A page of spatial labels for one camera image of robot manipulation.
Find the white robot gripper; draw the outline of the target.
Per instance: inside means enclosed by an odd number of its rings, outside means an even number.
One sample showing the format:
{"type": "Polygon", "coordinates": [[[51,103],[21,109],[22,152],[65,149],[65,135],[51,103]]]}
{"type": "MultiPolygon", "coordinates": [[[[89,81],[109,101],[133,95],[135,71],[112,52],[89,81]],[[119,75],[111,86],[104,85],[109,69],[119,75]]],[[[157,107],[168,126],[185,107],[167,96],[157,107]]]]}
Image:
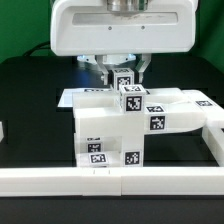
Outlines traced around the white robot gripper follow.
{"type": "Polygon", "coordinates": [[[135,82],[151,63],[147,53],[186,52],[195,42],[197,0],[146,0],[143,11],[121,12],[111,0],[56,0],[50,42],[58,56],[96,55],[109,84],[106,55],[138,54],[135,82]]]}

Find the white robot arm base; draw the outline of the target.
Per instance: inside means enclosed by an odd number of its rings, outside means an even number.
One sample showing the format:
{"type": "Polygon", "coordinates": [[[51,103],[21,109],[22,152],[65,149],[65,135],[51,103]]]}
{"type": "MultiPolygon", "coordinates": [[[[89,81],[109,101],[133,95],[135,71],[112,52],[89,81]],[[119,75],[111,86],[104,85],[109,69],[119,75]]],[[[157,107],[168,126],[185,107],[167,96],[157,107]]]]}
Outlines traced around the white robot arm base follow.
{"type": "MultiPolygon", "coordinates": [[[[136,60],[133,54],[117,54],[104,55],[103,64],[105,66],[119,66],[121,64],[132,62],[136,60]]],[[[83,68],[98,69],[96,57],[94,55],[80,55],[77,57],[78,65],[83,68]]]]}

